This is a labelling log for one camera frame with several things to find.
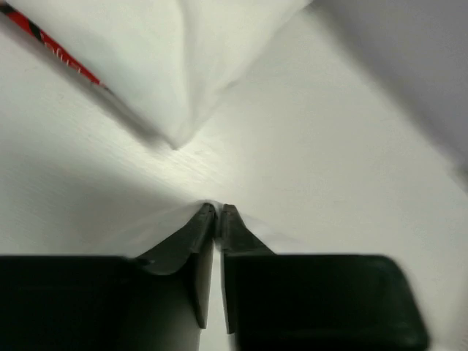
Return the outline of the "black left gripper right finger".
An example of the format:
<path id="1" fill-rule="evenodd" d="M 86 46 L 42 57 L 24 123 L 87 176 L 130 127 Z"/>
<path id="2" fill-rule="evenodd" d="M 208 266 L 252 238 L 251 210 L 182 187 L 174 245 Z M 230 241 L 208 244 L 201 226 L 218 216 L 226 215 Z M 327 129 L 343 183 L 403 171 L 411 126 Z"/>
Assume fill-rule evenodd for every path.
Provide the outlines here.
<path id="1" fill-rule="evenodd" d="M 427 350 L 404 272 L 374 254 L 277 254 L 234 205 L 220 217 L 227 332 L 236 350 Z"/>

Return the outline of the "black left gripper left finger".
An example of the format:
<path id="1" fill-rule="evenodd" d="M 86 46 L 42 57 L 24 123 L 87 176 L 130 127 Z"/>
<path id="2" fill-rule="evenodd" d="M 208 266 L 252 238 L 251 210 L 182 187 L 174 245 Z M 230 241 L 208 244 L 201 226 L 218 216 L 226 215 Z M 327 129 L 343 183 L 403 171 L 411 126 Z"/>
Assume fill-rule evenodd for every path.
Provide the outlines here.
<path id="1" fill-rule="evenodd" d="M 136 257 L 1 257 L 3 350 L 197 350 L 206 327 L 214 207 Z"/>

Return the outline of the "white printed t-shirt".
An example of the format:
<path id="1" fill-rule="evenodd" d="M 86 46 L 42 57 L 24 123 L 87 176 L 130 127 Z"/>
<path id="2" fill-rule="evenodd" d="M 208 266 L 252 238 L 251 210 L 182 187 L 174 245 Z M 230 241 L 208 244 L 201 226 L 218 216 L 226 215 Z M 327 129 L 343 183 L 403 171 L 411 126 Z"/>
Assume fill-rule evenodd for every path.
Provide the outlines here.
<path id="1" fill-rule="evenodd" d="M 467 185 L 353 58 L 323 5 L 280 31 L 185 147 L 107 136 L 113 175 L 231 203 L 266 223 L 279 249 L 393 257 L 434 349 L 467 348 Z"/>

